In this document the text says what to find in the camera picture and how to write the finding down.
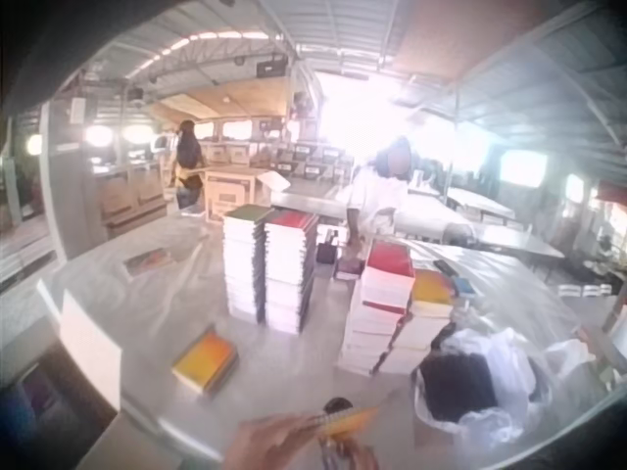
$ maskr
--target metal roof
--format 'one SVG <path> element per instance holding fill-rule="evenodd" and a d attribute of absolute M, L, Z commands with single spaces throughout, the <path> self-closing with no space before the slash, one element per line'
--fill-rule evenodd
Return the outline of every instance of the metal roof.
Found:
<path fill-rule="evenodd" d="M 195 0 L 116 38 L 94 64 L 103 78 L 126 77 L 167 96 L 252 78 L 258 58 L 285 53 L 310 71 L 392 76 L 403 83 L 399 103 L 448 118 L 455 115 L 458 89 L 460 121 L 513 147 L 561 154 L 627 184 L 624 21 L 589 1 L 545 2 L 546 21 L 447 81 L 392 68 L 413 3 L 241 0 L 230 8 Z M 257 36 L 234 37 L 246 31 Z M 193 40 L 203 32 L 209 38 Z M 235 56 L 246 58 L 243 66 L 234 64 Z"/>

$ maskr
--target hand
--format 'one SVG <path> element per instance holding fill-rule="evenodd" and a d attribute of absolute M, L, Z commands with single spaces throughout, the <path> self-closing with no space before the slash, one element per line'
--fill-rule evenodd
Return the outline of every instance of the hand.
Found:
<path fill-rule="evenodd" d="M 281 470 L 315 436 L 304 428 L 309 417 L 271 416 L 240 425 L 231 443 L 224 470 Z"/>
<path fill-rule="evenodd" d="M 362 238 L 359 234 L 351 235 L 347 244 L 346 254 L 348 258 L 356 258 L 362 251 Z"/>
<path fill-rule="evenodd" d="M 342 451 L 351 460 L 351 470 L 379 470 L 372 447 L 360 446 L 352 439 L 342 441 Z"/>

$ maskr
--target ceiling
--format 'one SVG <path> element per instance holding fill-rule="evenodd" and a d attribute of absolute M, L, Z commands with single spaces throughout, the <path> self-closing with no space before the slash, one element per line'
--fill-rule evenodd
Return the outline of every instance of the ceiling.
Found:
<path fill-rule="evenodd" d="M 313 71 L 385 75 L 402 83 L 396 101 L 416 117 L 454 119 L 458 96 L 458 121 L 627 185 L 625 20 L 602 2 L 468 4 L 194 0 L 115 38 L 90 70 L 155 100 L 245 82 L 278 54 L 318 98 Z"/>

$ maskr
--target white shirt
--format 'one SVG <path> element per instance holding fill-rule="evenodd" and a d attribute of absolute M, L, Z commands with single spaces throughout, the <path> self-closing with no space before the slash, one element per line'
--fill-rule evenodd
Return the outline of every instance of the white shirt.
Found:
<path fill-rule="evenodd" d="M 407 195 L 406 181 L 379 176 L 371 166 L 362 168 L 353 182 L 348 204 L 348 209 L 360 211 L 360 234 L 394 234 L 394 211 L 403 205 Z"/>

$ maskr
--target green book cover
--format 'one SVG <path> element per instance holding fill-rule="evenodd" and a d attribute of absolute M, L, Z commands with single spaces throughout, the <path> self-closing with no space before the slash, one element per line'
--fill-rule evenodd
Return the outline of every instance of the green book cover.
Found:
<path fill-rule="evenodd" d="M 239 218 L 240 220 L 246 220 L 249 222 L 259 222 L 267 217 L 267 215 L 271 212 L 271 208 L 265 208 L 264 206 L 257 206 L 255 204 L 245 204 L 233 211 L 227 212 L 224 216 Z"/>

